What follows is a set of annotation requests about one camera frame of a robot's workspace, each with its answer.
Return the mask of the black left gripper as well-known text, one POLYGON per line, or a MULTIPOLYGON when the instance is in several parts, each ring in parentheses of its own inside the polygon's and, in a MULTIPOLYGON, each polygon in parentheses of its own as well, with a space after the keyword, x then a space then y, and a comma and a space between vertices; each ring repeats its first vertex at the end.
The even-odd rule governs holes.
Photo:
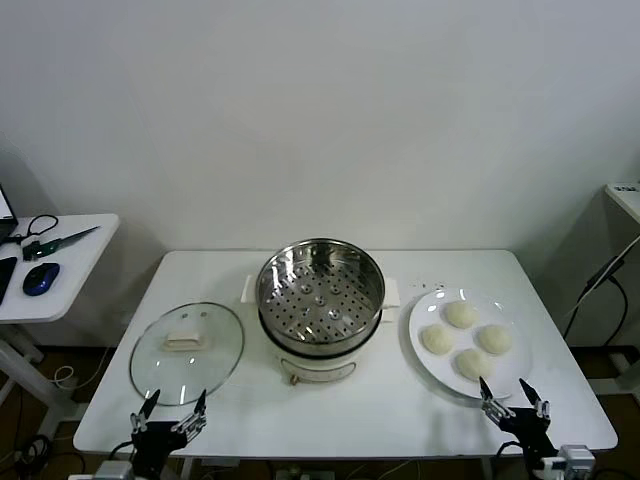
POLYGON ((187 434, 199 434, 206 425, 206 396, 202 391, 193 412, 175 422, 150 422, 147 424, 160 396, 160 390, 144 400, 137 413, 130 415, 135 453, 132 466, 137 477, 159 479, 169 455, 188 444, 187 434))

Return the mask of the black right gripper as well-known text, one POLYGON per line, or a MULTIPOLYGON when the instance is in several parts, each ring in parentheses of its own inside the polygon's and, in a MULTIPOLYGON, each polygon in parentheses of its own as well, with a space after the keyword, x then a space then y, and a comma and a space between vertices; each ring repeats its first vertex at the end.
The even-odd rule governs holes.
POLYGON ((479 377, 481 408, 486 416, 503 432, 515 436, 519 443, 528 470, 540 470, 542 459, 555 457, 558 450, 551 443, 547 430, 550 425, 550 404, 543 401, 537 391, 524 379, 519 383, 534 409, 513 408, 502 405, 494 398, 485 379, 479 377))

